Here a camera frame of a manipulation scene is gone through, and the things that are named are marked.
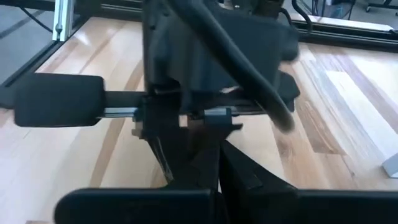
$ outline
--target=metal bar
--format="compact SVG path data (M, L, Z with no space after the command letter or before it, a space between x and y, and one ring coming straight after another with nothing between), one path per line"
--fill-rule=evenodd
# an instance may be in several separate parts
M55 0L52 39L66 41L72 31L75 0Z
M133 118L138 108L105 108L100 118Z
M100 10L94 11L93 16L126 21L141 21L141 8L102 4Z
M299 29L301 34L306 34L307 30ZM326 32L313 31L310 36L301 35L301 42L313 44L332 45L349 47L355 49L377 50L383 52L398 52L398 42L383 39L371 39L353 35L333 34Z
M304 21L293 21L293 25L298 29L306 29L307 25ZM342 27L332 24L313 24L313 30L315 32L323 32L329 33L331 35L350 35L356 36L360 38L374 38L379 40L389 41L397 41L397 37L389 32L389 30L371 30L371 29L362 29L355 27Z
M114 6L133 7L141 9L142 0L102 0L101 4L109 4Z

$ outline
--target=black cord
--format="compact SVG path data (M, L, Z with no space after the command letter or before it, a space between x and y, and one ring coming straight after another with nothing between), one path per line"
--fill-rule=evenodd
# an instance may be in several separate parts
M354 9L354 5L355 5L356 0L351 1L351 9L349 10L349 16L348 16L348 20L351 19L351 13L353 12Z
M308 27L307 27L307 34L310 34L312 31L312 21L309 18L309 16L307 15L307 13L304 12L304 10L302 8L300 8L300 6L297 4L297 0L292 0L292 6L294 8L294 10L296 10L304 19L305 22L307 22Z
M34 17L30 12L28 12L26 9L23 7L19 7L27 16L29 16L31 19L33 19L38 25L43 27L45 30L49 31L52 33L52 29L50 29L48 26L44 25L42 22L40 22L36 17Z
M313 16L319 16L319 13L318 13L318 3L319 3L319 0L315 0L316 2L314 3L314 13L312 14Z
M169 7L201 40L214 59L231 75L248 97L267 111L282 131L294 128L294 120L274 87L242 53L203 1L167 0Z
M280 13L282 13L283 15L285 15L287 22L289 22L289 25L292 25L292 18L289 15L289 12L285 9L285 8L281 8L280 9Z
M325 14L325 8L326 8L326 0L323 0L321 17L323 17L323 15Z

